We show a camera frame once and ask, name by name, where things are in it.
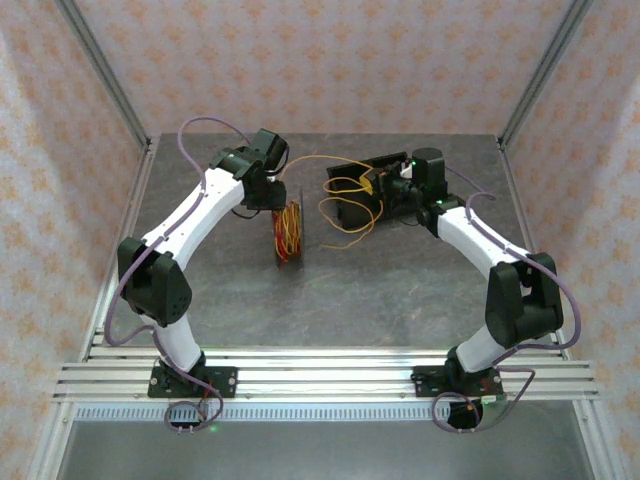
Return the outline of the black perforated cable spool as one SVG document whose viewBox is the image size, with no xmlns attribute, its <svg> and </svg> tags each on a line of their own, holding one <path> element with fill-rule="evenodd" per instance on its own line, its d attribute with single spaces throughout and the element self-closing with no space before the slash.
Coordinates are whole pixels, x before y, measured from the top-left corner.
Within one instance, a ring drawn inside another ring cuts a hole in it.
<svg viewBox="0 0 640 480">
<path fill-rule="evenodd" d="M 304 194 L 298 189 L 283 210 L 271 213 L 275 264 L 279 270 L 297 269 L 304 253 Z"/>
</svg>

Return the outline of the black two-compartment box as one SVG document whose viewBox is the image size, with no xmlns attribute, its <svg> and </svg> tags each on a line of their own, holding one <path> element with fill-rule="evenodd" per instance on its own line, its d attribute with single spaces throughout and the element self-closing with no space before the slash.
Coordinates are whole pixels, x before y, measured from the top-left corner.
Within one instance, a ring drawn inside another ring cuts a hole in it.
<svg viewBox="0 0 640 480">
<path fill-rule="evenodd" d="M 385 211 L 382 200 L 371 200 L 362 192 L 359 177 L 369 170 L 383 170 L 399 161 L 405 152 L 388 154 L 363 160 L 356 164 L 347 162 L 327 169 L 329 195 L 336 199 L 339 225 L 355 231 L 364 228 L 372 218 L 393 220 Z"/>
</svg>

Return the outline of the aluminium corner post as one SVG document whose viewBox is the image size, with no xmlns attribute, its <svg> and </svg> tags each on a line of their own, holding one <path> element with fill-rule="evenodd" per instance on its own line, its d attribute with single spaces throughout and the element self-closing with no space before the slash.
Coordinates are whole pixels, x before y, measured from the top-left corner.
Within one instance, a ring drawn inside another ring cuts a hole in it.
<svg viewBox="0 0 640 480">
<path fill-rule="evenodd" d="M 114 103 L 129 133 L 142 151 L 146 152 L 151 144 L 151 138 L 143 127 L 132 103 L 76 0 L 53 1 L 68 23 L 71 31 L 76 36 L 81 49 L 96 72 L 108 96 Z"/>
<path fill-rule="evenodd" d="M 594 0 L 571 0 L 504 129 L 497 136 L 500 151 L 506 151 L 514 142 L 593 2 Z"/>
</svg>

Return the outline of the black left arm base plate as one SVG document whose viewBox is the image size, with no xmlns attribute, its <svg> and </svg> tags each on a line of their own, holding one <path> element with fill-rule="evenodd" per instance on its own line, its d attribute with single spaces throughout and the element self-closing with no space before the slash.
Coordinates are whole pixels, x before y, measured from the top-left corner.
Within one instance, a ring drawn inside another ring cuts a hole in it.
<svg viewBox="0 0 640 480">
<path fill-rule="evenodd" d="M 216 389 L 223 398 L 234 398 L 238 384 L 238 369 L 225 366 L 200 366 L 189 375 Z M 151 371 L 147 395 L 162 399 L 195 399 L 205 395 L 205 389 L 185 379 L 169 366 L 156 366 Z"/>
</svg>

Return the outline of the aluminium mounting rail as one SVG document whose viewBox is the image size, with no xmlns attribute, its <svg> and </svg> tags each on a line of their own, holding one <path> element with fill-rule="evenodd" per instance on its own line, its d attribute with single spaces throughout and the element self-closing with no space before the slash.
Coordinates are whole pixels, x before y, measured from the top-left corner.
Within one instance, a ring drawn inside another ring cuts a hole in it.
<svg viewBox="0 0 640 480">
<path fill-rule="evenodd" d="M 446 353 L 414 348 L 230 348 L 205 352 L 212 366 L 235 367 L 239 401 L 412 401 L 416 366 L 439 366 Z M 59 401 L 129 401 L 147 395 L 156 353 L 150 347 L 93 346 L 84 361 L 62 366 L 53 396 Z M 604 389 L 591 364 L 546 351 L 522 351 L 503 363 L 504 392 L 533 382 L 527 400 L 591 400 Z"/>
</svg>

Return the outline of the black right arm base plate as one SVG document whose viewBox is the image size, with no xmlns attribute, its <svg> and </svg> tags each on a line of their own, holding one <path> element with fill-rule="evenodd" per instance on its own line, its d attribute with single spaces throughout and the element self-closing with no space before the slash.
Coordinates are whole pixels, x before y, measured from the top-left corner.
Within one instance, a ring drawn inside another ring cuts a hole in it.
<svg viewBox="0 0 640 480">
<path fill-rule="evenodd" d="M 502 395 L 502 380 L 496 369 L 476 373 L 454 373 L 442 366 L 416 366 L 410 375 L 417 397 L 435 398 L 445 393 L 459 393 L 468 397 Z"/>
</svg>

